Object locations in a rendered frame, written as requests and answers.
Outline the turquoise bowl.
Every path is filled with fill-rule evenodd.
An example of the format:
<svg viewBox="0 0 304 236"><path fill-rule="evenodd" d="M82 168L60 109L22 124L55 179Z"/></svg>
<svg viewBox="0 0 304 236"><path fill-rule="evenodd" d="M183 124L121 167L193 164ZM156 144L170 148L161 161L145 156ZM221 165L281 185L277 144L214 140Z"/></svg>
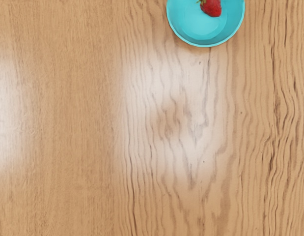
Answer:
<svg viewBox="0 0 304 236"><path fill-rule="evenodd" d="M223 44L240 28L245 0L221 0L221 15L211 17L198 0L167 0L166 15L173 32L182 41L200 48Z"/></svg>

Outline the red strawberry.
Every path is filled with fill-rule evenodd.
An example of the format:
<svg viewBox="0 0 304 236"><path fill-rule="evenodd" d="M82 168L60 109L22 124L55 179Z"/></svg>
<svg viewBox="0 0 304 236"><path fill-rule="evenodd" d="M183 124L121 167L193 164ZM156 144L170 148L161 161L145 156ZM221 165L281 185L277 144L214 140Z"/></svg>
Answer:
<svg viewBox="0 0 304 236"><path fill-rule="evenodd" d="M221 15L221 0L198 0L200 9L210 17L219 17Z"/></svg>

